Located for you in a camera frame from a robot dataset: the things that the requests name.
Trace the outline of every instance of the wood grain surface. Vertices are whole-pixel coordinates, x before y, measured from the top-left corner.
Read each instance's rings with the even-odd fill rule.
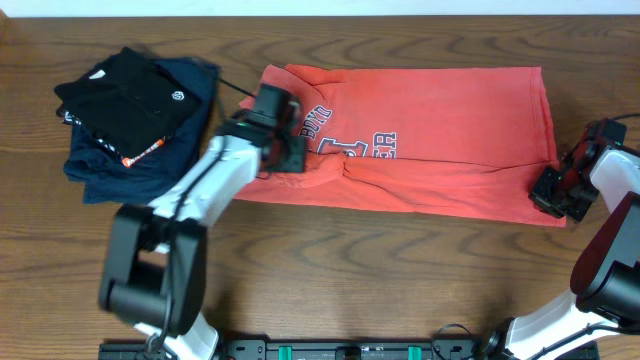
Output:
[[[640,109],[639,25],[638,17],[11,19],[0,46],[0,358],[91,359],[105,338],[141,338],[98,309],[118,205],[82,205],[82,185],[62,173],[70,132],[54,116],[52,91],[123,45],[202,57],[249,89],[268,64],[542,66],[563,151],[587,122]],[[222,91],[230,111],[242,96]],[[640,149],[640,127],[628,125],[627,144]],[[272,338],[429,337],[447,323],[480,334],[566,289],[606,217],[601,200],[563,229],[235,201],[210,231],[203,311],[220,329]],[[640,358],[636,338],[600,346],[605,359]]]

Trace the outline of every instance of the red t-shirt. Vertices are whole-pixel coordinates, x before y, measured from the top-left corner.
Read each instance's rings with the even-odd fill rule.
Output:
[[[258,179],[238,199],[565,223],[528,199],[557,162],[540,68],[288,65],[267,67],[261,82],[300,98],[296,131],[310,152],[305,173]]]

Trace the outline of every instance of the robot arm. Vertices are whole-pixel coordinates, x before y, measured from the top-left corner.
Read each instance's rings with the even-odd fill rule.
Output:
[[[150,336],[148,355],[164,345],[181,360],[213,357],[218,334],[199,313],[207,228],[261,168],[304,170],[305,138],[290,135],[298,107],[288,92],[262,85],[252,110],[226,122],[171,190],[148,207],[124,205],[116,214],[99,303]],[[167,266],[142,261],[142,251],[167,254]]]
[[[591,124],[565,168],[547,168],[535,185],[532,200],[551,215],[580,221],[599,192],[611,215],[574,266],[570,290],[494,332],[489,358],[555,359],[640,329],[640,155],[622,146],[625,130]]]

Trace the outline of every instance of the folded shirt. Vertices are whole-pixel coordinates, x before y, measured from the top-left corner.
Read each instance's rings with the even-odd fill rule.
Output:
[[[130,168],[123,165],[120,155],[96,142],[84,126],[73,126],[69,160],[63,170],[70,180],[85,183],[85,204],[105,201],[147,204],[171,189],[198,160],[200,138],[216,92],[218,69],[190,59],[154,63],[197,96],[201,105],[175,130],[170,141]]]
[[[324,70],[269,66],[300,98],[307,171],[238,199],[563,226],[528,194],[557,162],[541,69]],[[250,107],[253,99],[241,105]]]
[[[127,47],[54,91],[95,138],[127,158],[173,134],[201,104],[170,72]]]

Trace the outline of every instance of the green connector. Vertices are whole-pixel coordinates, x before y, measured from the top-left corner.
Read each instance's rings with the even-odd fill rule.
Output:
[[[278,360],[292,360],[293,350],[291,346],[280,346],[278,349]]]
[[[409,360],[422,360],[422,348],[409,346]]]

